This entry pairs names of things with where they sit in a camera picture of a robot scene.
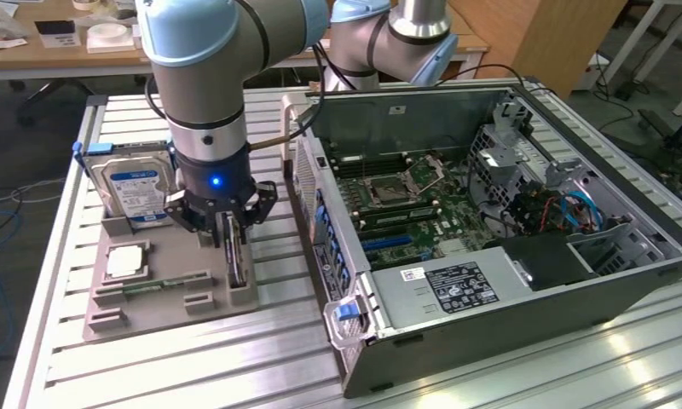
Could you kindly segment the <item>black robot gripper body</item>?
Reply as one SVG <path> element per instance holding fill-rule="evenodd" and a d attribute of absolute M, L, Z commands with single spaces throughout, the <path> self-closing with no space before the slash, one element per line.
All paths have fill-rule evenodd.
<path fill-rule="evenodd" d="M 172 200 L 195 212 L 195 216 L 188 218 L 191 228 L 203 233 L 216 233 L 216 214 L 239 211 L 256 192 L 250 169 L 250 144 L 220 160 L 201 161 L 180 152 L 176 152 L 175 158 L 181 185 Z"/>

